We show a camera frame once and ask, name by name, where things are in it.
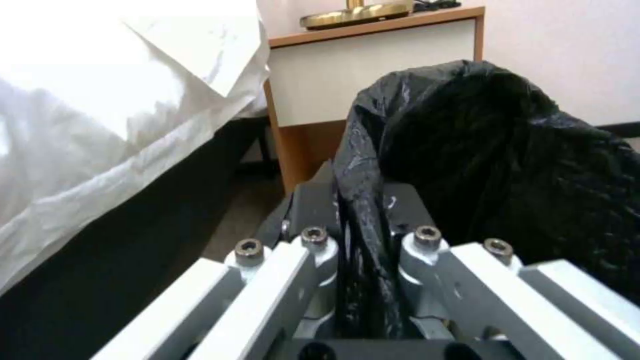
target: wooden tabletop edge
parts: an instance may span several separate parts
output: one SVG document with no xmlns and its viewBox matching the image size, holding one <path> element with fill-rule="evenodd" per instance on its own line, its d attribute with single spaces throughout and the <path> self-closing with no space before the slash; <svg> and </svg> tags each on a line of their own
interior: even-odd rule
<svg viewBox="0 0 640 360">
<path fill-rule="evenodd" d="M 395 29 L 412 28 L 441 22 L 471 19 L 484 16 L 484 6 L 459 7 L 455 9 L 439 10 L 436 12 L 414 13 L 398 19 L 369 22 L 367 24 L 345 26 L 343 28 L 305 31 L 269 39 L 272 49 L 278 47 L 307 44 L 336 38 L 353 37 L 370 33 L 379 33 Z"/>
</svg>

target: wall baseboard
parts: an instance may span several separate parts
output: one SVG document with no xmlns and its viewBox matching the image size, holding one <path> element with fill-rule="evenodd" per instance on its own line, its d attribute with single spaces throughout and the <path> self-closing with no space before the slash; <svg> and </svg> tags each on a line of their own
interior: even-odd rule
<svg viewBox="0 0 640 360">
<path fill-rule="evenodd" d="M 621 138 L 637 138 L 640 136 L 640 121 L 626 122 L 623 124 L 612 124 L 596 126 L 600 130 L 608 131 Z"/>
</svg>

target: wooden nightstand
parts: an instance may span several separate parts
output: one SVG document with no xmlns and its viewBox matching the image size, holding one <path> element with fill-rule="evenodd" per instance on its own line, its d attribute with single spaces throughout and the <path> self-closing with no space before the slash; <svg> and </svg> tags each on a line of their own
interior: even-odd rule
<svg viewBox="0 0 640 360">
<path fill-rule="evenodd" d="M 480 6 L 269 40 L 264 89 L 285 190 L 333 157 L 360 90 L 392 71 L 482 60 L 483 33 Z"/>
</svg>

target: brass lamp base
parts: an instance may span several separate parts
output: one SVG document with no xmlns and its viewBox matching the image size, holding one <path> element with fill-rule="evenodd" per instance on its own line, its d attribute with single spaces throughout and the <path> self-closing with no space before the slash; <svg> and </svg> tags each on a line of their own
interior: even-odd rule
<svg viewBox="0 0 640 360">
<path fill-rule="evenodd" d="M 300 18 L 300 26 L 309 30 L 339 28 L 364 22 L 404 17 L 409 15 L 412 10 L 413 1 L 356 6 L 350 9 L 302 17 Z"/>
</svg>

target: gray metal part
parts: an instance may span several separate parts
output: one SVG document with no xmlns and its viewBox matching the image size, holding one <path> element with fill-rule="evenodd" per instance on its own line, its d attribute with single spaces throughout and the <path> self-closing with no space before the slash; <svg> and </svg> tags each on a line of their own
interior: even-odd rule
<svg viewBox="0 0 640 360">
<path fill-rule="evenodd" d="M 293 239 L 291 244 L 304 247 L 301 236 Z M 323 282 L 333 277 L 338 270 L 338 243 L 332 237 L 329 237 L 322 249 L 310 251 L 315 257 L 318 280 Z"/>
<path fill-rule="evenodd" d="M 92 359 L 179 359 L 242 287 L 236 269 L 199 259 Z"/>
<path fill-rule="evenodd" d="M 447 310 L 432 292 L 437 290 L 432 284 L 436 282 L 436 262 L 438 254 L 449 249 L 449 244 L 443 239 L 437 252 L 428 251 L 418 246 L 413 233 L 407 234 L 402 240 L 400 260 L 398 266 L 400 285 L 412 307 L 412 315 L 423 318 L 435 316 L 449 318 Z M 427 286 L 418 280 L 429 278 Z"/>
<path fill-rule="evenodd" d="M 279 243 L 190 359 L 264 358 L 277 339 L 294 334 L 316 285 L 309 252 Z"/>
<path fill-rule="evenodd" d="M 260 269 L 260 266 L 262 266 L 265 260 L 267 260 L 267 258 L 271 255 L 271 249 L 267 246 L 263 246 L 262 251 L 263 251 L 262 261 L 257 262 L 256 265 L 254 266 L 244 266 L 238 263 L 236 259 L 236 252 L 234 250 L 231 250 L 227 254 L 227 256 L 225 256 L 224 264 L 240 270 L 240 276 L 242 277 L 242 282 L 244 284 L 247 284 L 251 281 L 251 279 L 253 279 L 253 276 L 255 275 L 255 273 L 258 272 L 258 269 Z"/>
<path fill-rule="evenodd" d="M 454 340 L 453 335 L 439 318 L 409 318 L 427 340 Z"/>
<path fill-rule="evenodd" d="M 432 291 L 414 277 L 409 276 L 404 269 L 398 268 L 398 278 L 400 287 L 412 309 L 412 315 L 418 318 L 432 316 L 441 319 L 448 319 L 447 309 L 432 296 Z"/>
<path fill-rule="evenodd" d="M 424 274 L 419 280 L 468 336 L 480 338 L 495 327 L 531 359 L 617 358 L 480 244 L 441 253 L 436 275 Z"/>
<path fill-rule="evenodd" d="M 325 280 L 316 288 L 316 292 L 305 312 L 305 318 L 319 319 L 333 311 L 335 308 L 336 282 L 337 274 L 334 274 L 333 277 Z"/>
<path fill-rule="evenodd" d="M 640 357 L 640 310 L 565 260 L 527 266 L 520 278 L 624 359 Z"/>
<path fill-rule="evenodd" d="M 298 324 L 293 338 L 296 339 L 324 339 L 332 335 L 335 312 L 331 311 L 320 319 L 303 318 Z"/>
</svg>

